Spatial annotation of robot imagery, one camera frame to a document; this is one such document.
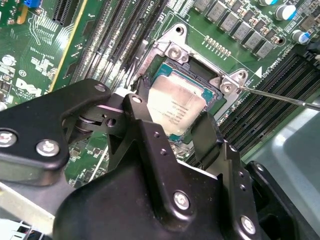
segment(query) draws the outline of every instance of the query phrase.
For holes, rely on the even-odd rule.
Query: motherboard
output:
[[[177,159],[202,167],[190,129],[204,111],[245,159],[301,109],[233,83],[312,101],[319,40],[320,0],[0,0],[0,111],[87,78],[146,81]],[[108,161],[95,132],[70,146],[66,178],[78,188]]]

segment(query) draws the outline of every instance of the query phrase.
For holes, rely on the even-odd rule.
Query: black metal arm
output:
[[[239,153],[223,140],[207,113],[191,132],[197,159],[217,178],[176,161],[142,97],[111,95],[92,79],[1,112],[0,127],[16,137],[13,144],[0,147],[0,179],[39,186],[54,184],[63,174],[68,143],[88,138],[93,131],[108,134],[109,173],[66,198],[56,214],[54,240],[279,238],[260,227],[272,211],[265,210],[268,202],[256,209],[252,183],[261,186],[264,173],[250,177],[252,167],[249,172],[242,167]],[[46,141],[57,144],[57,154],[48,156],[57,150],[48,151],[50,142],[39,152],[38,144]],[[284,193],[277,183],[267,185],[273,186],[272,204],[282,209],[277,217],[289,216],[281,218],[281,229],[291,231],[293,240],[300,239],[301,231],[305,239],[317,239],[290,200],[279,200]],[[296,218],[303,219],[303,228],[290,224]]]

